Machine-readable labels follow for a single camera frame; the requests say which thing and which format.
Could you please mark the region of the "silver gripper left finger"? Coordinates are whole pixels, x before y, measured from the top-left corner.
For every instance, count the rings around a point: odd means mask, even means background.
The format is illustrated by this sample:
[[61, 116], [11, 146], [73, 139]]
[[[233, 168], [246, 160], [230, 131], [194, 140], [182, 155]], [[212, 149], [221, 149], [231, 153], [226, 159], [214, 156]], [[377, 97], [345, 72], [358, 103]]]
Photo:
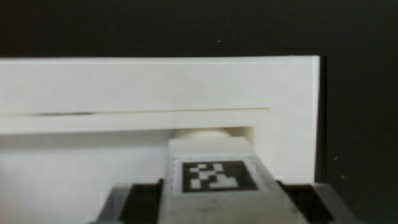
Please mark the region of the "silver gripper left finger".
[[164, 179], [112, 188], [96, 220], [89, 224], [159, 224]]

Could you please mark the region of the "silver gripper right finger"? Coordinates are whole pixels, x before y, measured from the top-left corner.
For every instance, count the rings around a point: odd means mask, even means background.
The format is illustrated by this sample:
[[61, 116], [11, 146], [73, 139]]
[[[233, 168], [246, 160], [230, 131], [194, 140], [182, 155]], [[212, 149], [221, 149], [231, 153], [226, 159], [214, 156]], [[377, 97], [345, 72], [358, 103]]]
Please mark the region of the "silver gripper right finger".
[[310, 224], [356, 224], [356, 215], [329, 184], [279, 182], [279, 186]]

